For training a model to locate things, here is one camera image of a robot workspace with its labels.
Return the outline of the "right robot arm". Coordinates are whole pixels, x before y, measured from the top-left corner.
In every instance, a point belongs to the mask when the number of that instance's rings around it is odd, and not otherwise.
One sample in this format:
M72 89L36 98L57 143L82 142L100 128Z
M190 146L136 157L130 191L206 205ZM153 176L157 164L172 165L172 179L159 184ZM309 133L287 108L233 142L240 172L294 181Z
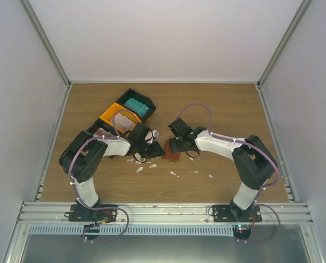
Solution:
M171 123L169 129L174 134L169 139L171 152L211 152L234 162L241 180L230 201L230 216L234 221L244 221L261 191L279 179L277 162L255 135L246 139L233 138L203 127L192 129L181 118Z

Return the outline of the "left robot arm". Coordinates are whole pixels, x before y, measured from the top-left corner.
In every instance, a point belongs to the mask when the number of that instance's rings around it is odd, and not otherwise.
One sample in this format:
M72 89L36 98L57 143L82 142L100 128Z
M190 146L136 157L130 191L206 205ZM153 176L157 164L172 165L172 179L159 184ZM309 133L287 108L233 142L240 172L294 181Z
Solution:
M103 157L133 156L138 162L165 155L156 138L156 131L143 123L133 130L113 136L80 132L59 157L59 165L68 175L82 205L81 214L88 221L100 216L100 198L95 190L93 176Z

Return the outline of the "brown leather card holder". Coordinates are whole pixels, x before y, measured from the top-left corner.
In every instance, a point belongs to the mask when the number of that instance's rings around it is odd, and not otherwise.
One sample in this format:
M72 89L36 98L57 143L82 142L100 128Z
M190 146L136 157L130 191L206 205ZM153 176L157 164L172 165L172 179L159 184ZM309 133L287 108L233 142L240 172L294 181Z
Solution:
M163 150L165 154L162 156L162 160L167 162L178 162L180 160L180 153L174 153L171 151L169 140L166 140L164 143Z

